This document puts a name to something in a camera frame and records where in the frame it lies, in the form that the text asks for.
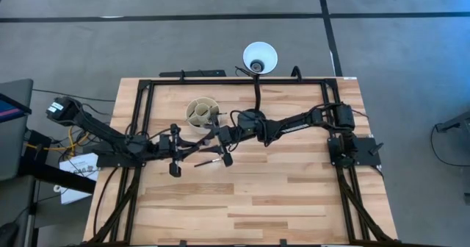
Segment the dark metal stand leg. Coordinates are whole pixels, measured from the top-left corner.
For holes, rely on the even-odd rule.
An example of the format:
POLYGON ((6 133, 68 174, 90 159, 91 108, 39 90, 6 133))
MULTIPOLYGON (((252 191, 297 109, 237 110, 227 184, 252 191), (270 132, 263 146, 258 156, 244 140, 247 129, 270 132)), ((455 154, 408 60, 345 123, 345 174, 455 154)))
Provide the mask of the dark metal stand leg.
POLYGON ((470 134, 470 111, 464 112, 443 123, 438 123, 435 125, 435 128, 437 132, 446 132, 449 129, 458 128, 470 134))

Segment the black power strip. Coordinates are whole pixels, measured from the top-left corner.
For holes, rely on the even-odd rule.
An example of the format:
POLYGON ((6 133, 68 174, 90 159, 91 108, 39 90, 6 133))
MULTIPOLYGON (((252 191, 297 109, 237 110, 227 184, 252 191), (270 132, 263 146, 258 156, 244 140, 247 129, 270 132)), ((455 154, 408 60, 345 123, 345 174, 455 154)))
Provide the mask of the black power strip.
MULTIPOLYGON (((174 72, 161 72, 159 77, 178 77, 180 78, 181 71, 174 72)), ((186 77, 225 77, 226 73, 224 70, 197 70, 197 71, 185 71, 186 77)))

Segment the cream round divided container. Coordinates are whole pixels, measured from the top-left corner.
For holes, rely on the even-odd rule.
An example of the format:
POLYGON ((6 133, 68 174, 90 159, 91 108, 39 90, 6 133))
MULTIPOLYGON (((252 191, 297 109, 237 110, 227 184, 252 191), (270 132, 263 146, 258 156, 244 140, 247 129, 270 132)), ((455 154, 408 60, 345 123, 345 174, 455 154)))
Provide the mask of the cream round divided container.
POLYGON ((212 115, 220 112, 219 104, 211 98, 200 97, 192 100, 186 108, 186 122, 194 132, 207 134, 210 132, 209 121, 212 115))

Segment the white printed paper box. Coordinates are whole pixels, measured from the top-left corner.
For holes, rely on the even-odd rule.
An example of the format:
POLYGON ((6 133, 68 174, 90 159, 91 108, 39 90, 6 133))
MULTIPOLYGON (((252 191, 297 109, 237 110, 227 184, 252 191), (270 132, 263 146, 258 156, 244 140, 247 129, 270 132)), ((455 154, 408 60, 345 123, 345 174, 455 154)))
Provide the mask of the white printed paper box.
MULTIPOLYGON (((67 172, 74 173, 78 176, 86 177, 93 181, 98 178, 99 168, 97 166, 98 155, 94 153, 82 154, 72 157, 67 161, 59 164, 59 169, 67 172)), ((60 188, 60 201, 62 205, 71 204, 75 201, 82 200, 91 196, 91 193, 84 193, 78 190, 71 190, 69 188, 60 188)))

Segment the blue screen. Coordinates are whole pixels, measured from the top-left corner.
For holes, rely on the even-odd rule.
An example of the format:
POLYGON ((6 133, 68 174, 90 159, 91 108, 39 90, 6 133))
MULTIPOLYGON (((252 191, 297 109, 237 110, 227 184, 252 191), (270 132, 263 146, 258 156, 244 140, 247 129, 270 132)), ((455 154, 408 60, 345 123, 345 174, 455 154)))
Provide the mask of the blue screen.
POLYGON ((31 115, 29 107, 0 93, 0 123, 31 115))

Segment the black stand beam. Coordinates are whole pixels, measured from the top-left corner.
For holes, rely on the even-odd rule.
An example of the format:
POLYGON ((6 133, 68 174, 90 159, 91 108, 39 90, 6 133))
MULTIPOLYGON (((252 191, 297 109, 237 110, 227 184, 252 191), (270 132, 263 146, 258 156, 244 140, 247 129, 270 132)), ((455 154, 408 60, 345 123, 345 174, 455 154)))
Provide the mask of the black stand beam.
POLYGON ((96 181, 71 172, 60 170, 40 160, 23 157, 20 161, 18 174, 33 176, 41 182, 47 182, 71 190, 93 193, 96 181))

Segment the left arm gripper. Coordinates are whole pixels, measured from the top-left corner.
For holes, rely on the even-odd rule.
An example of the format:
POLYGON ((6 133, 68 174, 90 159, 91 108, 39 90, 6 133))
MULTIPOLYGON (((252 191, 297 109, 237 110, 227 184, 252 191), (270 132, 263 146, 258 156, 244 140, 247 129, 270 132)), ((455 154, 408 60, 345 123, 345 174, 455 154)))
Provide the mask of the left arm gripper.
POLYGON ((170 134, 161 134, 159 137, 159 156, 172 159, 169 173, 176 178, 181 176, 179 162, 198 151, 201 146, 208 146, 213 138, 213 133, 209 132, 196 142, 187 141, 180 138, 180 131, 181 129, 173 123, 170 125, 170 134))

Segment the black aluminium table frame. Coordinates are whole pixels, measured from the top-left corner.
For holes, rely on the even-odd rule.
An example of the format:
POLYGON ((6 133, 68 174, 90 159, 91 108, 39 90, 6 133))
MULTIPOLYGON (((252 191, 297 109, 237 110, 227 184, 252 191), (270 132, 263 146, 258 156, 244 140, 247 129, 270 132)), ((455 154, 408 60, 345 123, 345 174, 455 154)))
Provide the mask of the black aluminium table frame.
MULTIPOLYGON (((194 99, 214 99, 222 112, 251 108, 253 83, 247 78, 213 79, 208 85, 160 79, 154 92, 139 90, 136 78, 120 82, 111 125, 118 131, 132 120, 150 135, 177 124, 185 140, 196 141, 185 110, 194 99)), ((328 133, 309 128, 266 147, 257 140, 239 144, 234 163, 214 162, 197 153, 172 177, 165 161, 142 170, 130 242, 133 245, 340 244, 348 241, 328 133)))

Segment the thin makeup brush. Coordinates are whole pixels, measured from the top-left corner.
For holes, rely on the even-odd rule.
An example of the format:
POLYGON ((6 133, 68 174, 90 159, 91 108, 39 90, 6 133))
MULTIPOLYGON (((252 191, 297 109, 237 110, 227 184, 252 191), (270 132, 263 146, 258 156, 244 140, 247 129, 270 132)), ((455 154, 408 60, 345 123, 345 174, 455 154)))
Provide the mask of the thin makeup brush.
POLYGON ((201 162, 201 163, 198 163, 197 165, 194 165, 194 168, 197 168, 197 167, 200 167, 200 166, 203 166, 203 165, 208 165, 208 164, 211 164, 211 163, 214 163, 214 162, 219 162, 223 159, 221 158, 217 158, 217 159, 213 159, 213 160, 208 160, 208 161, 205 161, 205 162, 201 162))

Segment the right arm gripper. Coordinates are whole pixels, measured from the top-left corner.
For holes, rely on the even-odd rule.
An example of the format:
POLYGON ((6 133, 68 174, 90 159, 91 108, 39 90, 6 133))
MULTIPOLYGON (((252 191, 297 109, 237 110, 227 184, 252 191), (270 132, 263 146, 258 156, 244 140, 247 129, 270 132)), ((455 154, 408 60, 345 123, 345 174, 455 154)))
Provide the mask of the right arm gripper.
POLYGON ((233 165, 234 161, 231 152, 235 151, 239 145, 238 128, 232 126, 221 126, 218 115, 210 116, 211 124, 204 124, 203 128, 208 129, 207 137, 216 137, 219 144, 208 148, 201 148, 199 152, 219 154, 223 159, 225 167, 233 165))

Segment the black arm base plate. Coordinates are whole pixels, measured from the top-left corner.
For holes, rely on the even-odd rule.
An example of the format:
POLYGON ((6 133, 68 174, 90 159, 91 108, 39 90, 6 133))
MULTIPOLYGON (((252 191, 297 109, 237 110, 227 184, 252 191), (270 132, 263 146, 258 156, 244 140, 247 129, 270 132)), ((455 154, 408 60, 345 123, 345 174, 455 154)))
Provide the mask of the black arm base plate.
POLYGON ((378 166, 381 164, 379 150, 383 143, 376 143, 374 138, 343 137, 328 139, 328 151, 332 165, 350 168, 354 165, 378 166))
POLYGON ((99 168, 140 168, 146 162, 124 157, 122 154, 99 155, 96 166, 99 168))

